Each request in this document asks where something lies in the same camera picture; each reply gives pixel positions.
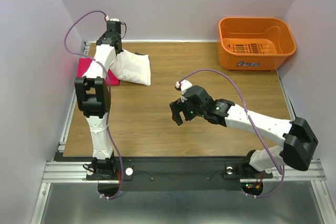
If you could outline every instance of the wooden table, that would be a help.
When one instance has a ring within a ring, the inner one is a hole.
[[[110,130],[123,156],[231,156],[262,149],[255,134],[212,125],[195,118],[177,126],[169,103],[179,98],[176,81],[200,68],[213,68],[230,76],[238,85],[249,110],[289,119],[275,71],[226,71],[218,63],[215,43],[128,43],[131,52],[148,54],[152,85],[122,82],[112,87]],[[214,98],[242,105],[232,85],[222,76],[201,72],[188,80],[204,87]],[[266,141],[268,146],[273,142]],[[88,124],[76,106],[64,156],[92,156]]]

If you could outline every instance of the orange basket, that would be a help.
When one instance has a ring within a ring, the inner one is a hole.
[[[288,25],[277,18],[230,17],[218,26],[219,63],[229,70],[275,70],[296,51]]]

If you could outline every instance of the bolt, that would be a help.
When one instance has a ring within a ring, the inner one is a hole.
[[[226,168],[226,173],[227,173],[228,175],[233,174],[233,168],[232,168],[231,166],[228,166],[228,167]]]

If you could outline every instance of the bin logo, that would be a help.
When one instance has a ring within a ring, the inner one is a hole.
[[[240,61],[237,63],[237,66],[249,66],[249,67],[258,67],[260,63],[257,62],[244,62]]]

